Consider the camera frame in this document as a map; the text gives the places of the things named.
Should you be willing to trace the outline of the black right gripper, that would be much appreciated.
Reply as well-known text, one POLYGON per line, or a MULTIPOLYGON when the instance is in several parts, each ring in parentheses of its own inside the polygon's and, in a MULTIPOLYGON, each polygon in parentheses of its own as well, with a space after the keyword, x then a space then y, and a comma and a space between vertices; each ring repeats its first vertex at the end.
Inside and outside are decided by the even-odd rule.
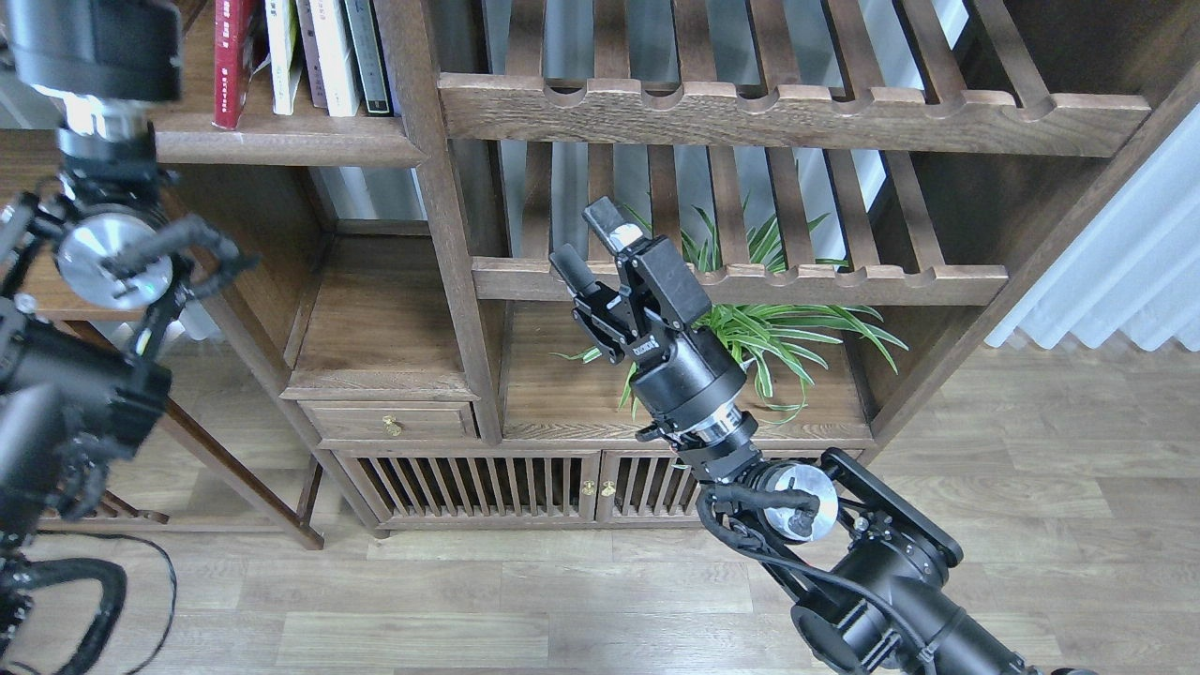
POLYGON ((554 247, 548 259, 574 295, 575 319, 601 356, 636 365, 632 394, 654 420, 638 440, 721 442, 745 422, 736 396, 746 375, 715 333, 695 325, 709 312, 710 299, 678 249, 664 235, 644 238, 611 198, 592 202, 582 215, 616 256, 619 288, 596 281, 575 247, 554 247))

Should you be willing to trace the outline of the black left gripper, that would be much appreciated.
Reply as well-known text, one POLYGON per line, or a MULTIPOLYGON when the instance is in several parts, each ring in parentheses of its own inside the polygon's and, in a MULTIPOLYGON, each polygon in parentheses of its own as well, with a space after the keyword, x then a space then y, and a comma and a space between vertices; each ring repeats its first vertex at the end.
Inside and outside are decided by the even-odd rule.
POLYGON ((168 1, 8 1, 19 80, 95 98, 184 96, 184 17, 168 1))

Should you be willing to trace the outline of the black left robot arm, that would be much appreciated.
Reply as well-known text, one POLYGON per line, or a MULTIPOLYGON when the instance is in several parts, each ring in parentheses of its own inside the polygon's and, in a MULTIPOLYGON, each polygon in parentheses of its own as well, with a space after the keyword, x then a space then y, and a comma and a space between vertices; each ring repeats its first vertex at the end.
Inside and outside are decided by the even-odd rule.
POLYGON ((95 557, 34 561, 24 548, 47 513, 98 509, 113 461, 134 458, 169 404, 158 362, 168 325, 257 264, 206 219, 168 219, 149 112, 184 95, 184 17, 169 1, 11 1, 8 49, 23 83, 60 98, 62 189, 2 211, 2 646, 34 592, 98 584, 90 625, 61 674, 85 674, 126 602, 121 565, 95 557), (26 275, 49 251, 80 299, 140 310, 122 350, 38 315, 26 275))

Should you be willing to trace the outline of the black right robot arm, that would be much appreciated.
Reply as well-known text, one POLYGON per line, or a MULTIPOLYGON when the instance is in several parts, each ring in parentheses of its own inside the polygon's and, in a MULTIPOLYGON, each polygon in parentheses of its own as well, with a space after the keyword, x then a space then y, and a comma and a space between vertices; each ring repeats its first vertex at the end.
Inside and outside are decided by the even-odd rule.
POLYGON ((712 304, 679 250, 608 197, 583 217, 619 286, 570 245, 554 249, 575 319, 608 362, 632 362, 632 394, 652 419, 637 438, 671 444, 696 479, 698 521, 786 591, 812 655, 839 674, 1037 673, 944 593, 959 543, 848 453, 762 456, 758 423, 736 402, 746 375, 698 325, 712 304))

